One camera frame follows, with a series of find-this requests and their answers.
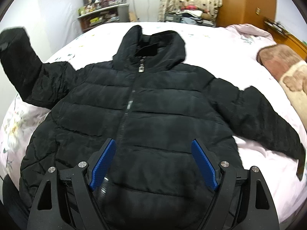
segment metal zipper pull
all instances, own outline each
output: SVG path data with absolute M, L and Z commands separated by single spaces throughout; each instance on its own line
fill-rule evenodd
M 139 73 L 143 73 L 144 72 L 144 59 L 141 59 L 140 61 L 140 66 L 139 66 Z

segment jacket hood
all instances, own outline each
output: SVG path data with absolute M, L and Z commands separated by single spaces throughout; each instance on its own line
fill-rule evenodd
M 113 56 L 113 65 L 118 70 L 136 71 L 141 59 L 145 72 L 169 70 L 185 60 L 185 42 L 175 31 L 144 35 L 141 26 L 133 26 Z

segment bed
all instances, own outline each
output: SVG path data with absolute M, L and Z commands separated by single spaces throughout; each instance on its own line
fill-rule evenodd
M 307 148 L 307 135 L 297 113 L 283 89 L 271 74 L 256 61 L 259 49 L 276 44 L 272 36 L 252 25 L 211 28 L 179 23 L 105 24 L 79 36 L 55 53 L 47 62 L 69 61 L 75 69 L 87 64 L 108 61 L 117 52 L 122 37 L 135 24 L 144 34 L 165 30 L 177 31 L 186 42 L 187 64 L 207 69 L 240 89 L 256 87 L 274 110 L 299 134 Z M 0 165 L 19 187 L 20 163 L 30 137 L 49 110 L 24 103 L 20 96 L 11 103 L 0 129 Z M 297 161 L 284 154 L 269 151 L 259 143 L 234 136 L 245 169 L 260 168 L 271 191 L 280 228 L 294 219 L 307 197 L 307 170 L 302 181 L 296 176 Z

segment jacket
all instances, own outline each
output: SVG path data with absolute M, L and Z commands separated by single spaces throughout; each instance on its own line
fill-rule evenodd
M 117 151 L 96 199 L 113 229 L 197 229 L 213 194 L 191 155 L 195 138 L 236 168 L 243 167 L 234 134 L 305 161 L 296 131 L 256 88 L 242 91 L 183 64 L 185 42 L 174 31 L 148 36 L 134 26 L 112 61 L 79 70 L 43 64 L 22 28 L 2 32 L 0 46 L 23 101 L 51 109 L 21 163 L 29 209 L 49 167 L 74 167 L 107 138 Z

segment blue gripper pad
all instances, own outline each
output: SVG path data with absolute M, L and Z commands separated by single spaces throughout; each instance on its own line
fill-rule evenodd
M 98 186 L 101 185 L 104 177 L 106 176 L 106 172 L 111 165 L 113 157 L 116 152 L 116 144 L 112 139 L 105 151 L 102 153 L 100 159 L 98 160 L 96 166 L 92 171 L 92 181 L 89 185 L 90 189 L 94 191 Z
M 215 170 L 196 140 L 192 142 L 191 152 L 205 180 L 206 186 L 215 191 L 219 186 L 215 179 Z

